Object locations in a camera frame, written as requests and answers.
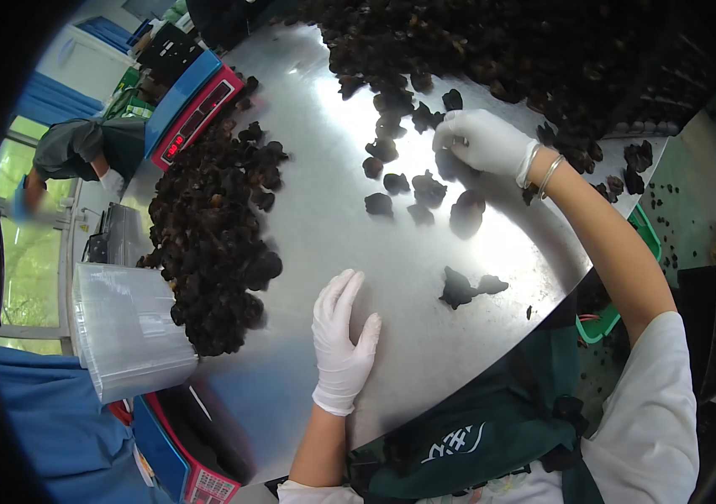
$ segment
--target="stainless steel table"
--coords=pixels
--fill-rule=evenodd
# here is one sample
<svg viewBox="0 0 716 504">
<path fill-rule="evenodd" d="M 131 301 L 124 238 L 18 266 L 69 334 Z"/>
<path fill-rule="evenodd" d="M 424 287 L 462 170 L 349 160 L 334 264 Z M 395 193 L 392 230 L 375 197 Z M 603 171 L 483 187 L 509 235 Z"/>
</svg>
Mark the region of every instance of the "stainless steel table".
<svg viewBox="0 0 716 504">
<path fill-rule="evenodd" d="M 207 407 L 227 418 L 221 429 L 251 468 L 252 483 L 288 474 L 317 379 L 313 301 L 344 268 L 360 269 L 367 278 L 353 309 L 353 335 L 373 311 L 383 317 L 375 367 L 349 418 L 349 444 L 357 447 L 432 407 L 493 364 L 591 267 L 553 203 L 535 201 L 526 207 L 514 183 L 487 173 L 466 181 L 488 202 L 484 223 L 470 239 L 459 239 L 448 228 L 450 207 L 464 191 L 458 181 L 447 183 L 432 227 L 414 226 L 405 210 L 413 203 L 412 193 L 392 197 L 394 219 L 367 215 L 363 198 L 384 192 L 361 167 L 368 156 L 363 147 L 373 141 L 378 118 L 373 93 L 363 88 L 343 101 L 327 69 L 328 54 L 315 26 L 272 26 L 224 57 L 261 81 L 252 98 L 255 107 L 237 117 L 239 125 L 259 120 L 268 139 L 281 141 L 292 153 L 291 162 L 281 166 L 284 187 L 264 216 L 264 238 L 276 245 L 284 265 L 268 291 L 258 293 L 267 324 L 250 331 L 238 353 L 203 359 L 192 378 Z M 433 91 L 416 98 L 443 110 L 442 94 L 451 88 L 461 92 L 464 108 L 492 110 L 528 135 L 534 136 L 544 121 L 525 104 L 499 102 L 471 81 L 434 79 Z M 400 157 L 384 172 L 405 173 L 409 180 L 427 169 L 436 175 L 433 131 L 419 135 L 411 118 L 403 126 L 408 132 L 397 141 Z M 650 141 L 657 162 L 666 139 Z M 621 176 L 623 149 L 630 143 L 602 141 L 605 160 L 586 178 L 598 184 L 607 175 Z M 653 171 L 654 166 L 644 173 L 646 181 Z M 158 168 L 143 163 L 122 201 L 140 208 L 146 221 L 159 176 Z M 625 193 L 615 208 L 626 216 L 637 202 L 637 195 Z M 144 222 L 142 229 L 150 225 Z M 453 311 L 437 300 L 446 265 L 474 285 L 491 274 L 510 287 Z M 527 320 L 529 306 L 532 318 Z"/>
</svg>

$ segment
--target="red digital display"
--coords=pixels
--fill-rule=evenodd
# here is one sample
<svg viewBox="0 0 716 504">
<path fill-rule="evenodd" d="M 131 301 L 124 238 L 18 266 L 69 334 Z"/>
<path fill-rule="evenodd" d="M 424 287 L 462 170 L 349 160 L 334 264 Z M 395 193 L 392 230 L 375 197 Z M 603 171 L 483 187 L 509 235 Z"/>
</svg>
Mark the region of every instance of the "red digital display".
<svg viewBox="0 0 716 504">
<path fill-rule="evenodd" d="M 173 158 L 176 157 L 176 154 L 181 151 L 183 143 L 184 136 L 176 135 L 168 148 L 164 150 L 164 154 L 162 154 L 162 159 L 166 160 L 168 163 L 172 162 Z"/>
</svg>

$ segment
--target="gloved hand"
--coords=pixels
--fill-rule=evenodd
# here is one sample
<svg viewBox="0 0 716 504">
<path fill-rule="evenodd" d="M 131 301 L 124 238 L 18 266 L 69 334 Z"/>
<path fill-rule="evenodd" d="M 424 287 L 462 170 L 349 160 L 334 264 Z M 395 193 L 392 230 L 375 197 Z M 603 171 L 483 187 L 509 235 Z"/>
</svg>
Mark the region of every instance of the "gloved hand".
<svg viewBox="0 0 716 504">
<path fill-rule="evenodd" d="M 372 369 L 381 334 L 381 316 L 373 313 L 363 325 L 358 344 L 350 342 L 350 315 L 361 284 L 362 272 L 345 269 L 330 280 L 313 305 L 311 329 L 319 368 L 313 401 L 338 416 L 353 412 L 353 401 Z"/>
<path fill-rule="evenodd" d="M 125 181 L 122 180 L 122 175 L 115 170 L 109 168 L 106 173 L 101 177 L 101 186 L 107 192 L 122 196 L 122 187 L 125 185 Z"/>
<path fill-rule="evenodd" d="M 464 145 L 454 137 L 467 140 Z M 476 170 L 511 175 L 518 186 L 525 187 L 529 156 L 538 144 L 518 128 L 487 110 L 451 110 L 436 128 L 433 149 L 447 147 Z"/>
</svg>

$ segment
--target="window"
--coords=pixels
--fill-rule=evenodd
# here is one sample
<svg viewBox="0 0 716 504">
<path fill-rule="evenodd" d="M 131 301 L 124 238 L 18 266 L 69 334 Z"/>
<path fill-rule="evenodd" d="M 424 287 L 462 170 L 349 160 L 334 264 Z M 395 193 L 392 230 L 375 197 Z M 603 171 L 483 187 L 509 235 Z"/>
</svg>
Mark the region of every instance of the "window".
<svg viewBox="0 0 716 504">
<path fill-rule="evenodd" d="M 9 200 L 30 172 L 47 127 L 16 117 L 0 146 L 0 208 L 5 285 L 0 313 L 0 346 L 40 354 L 71 354 L 67 324 L 67 238 L 71 209 L 60 206 L 73 180 L 47 181 L 47 196 L 36 219 L 18 226 L 8 218 Z"/>
<path fill-rule="evenodd" d="M 16 348 L 40 355 L 62 355 L 61 341 L 58 339 L 20 339 L 0 336 L 0 347 Z"/>
<path fill-rule="evenodd" d="M 58 328 L 58 266 L 61 231 L 3 217 L 5 289 L 0 321 L 4 325 Z"/>
</svg>

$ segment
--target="silver bracelet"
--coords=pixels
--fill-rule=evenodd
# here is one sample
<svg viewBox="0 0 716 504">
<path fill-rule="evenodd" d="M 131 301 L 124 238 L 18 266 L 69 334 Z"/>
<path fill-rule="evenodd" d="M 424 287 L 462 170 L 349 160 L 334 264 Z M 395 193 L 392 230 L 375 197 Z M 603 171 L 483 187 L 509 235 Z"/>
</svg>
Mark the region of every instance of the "silver bracelet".
<svg viewBox="0 0 716 504">
<path fill-rule="evenodd" d="M 543 144 L 538 142 L 537 145 L 532 147 L 532 154 L 529 154 L 529 161 L 526 162 L 526 175 L 524 175 L 524 189 L 529 187 L 529 181 L 526 180 L 526 177 L 529 175 L 529 170 L 532 169 L 534 157 L 537 156 L 537 151 L 539 151 L 541 147 L 543 147 Z"/>
<path fill-rule="evenodd" d="M 540 190 L 537 191 L 537 198 L 541 201 L 546 198 L 546 185 L 548 184 L 548 179 L 554 175 L 554 170 L 557 169 L 557 166 L 560 166 L 560 163 L 562 163 L 565 160 L 565 156 L 562 154 L 557 154 L 557 158 L 554 160 L 551 166 L 548 167 L 548 171 L 546 172 L 546 176 L 543 177 L 543 183 L 540 184 Z"/>
</svg>

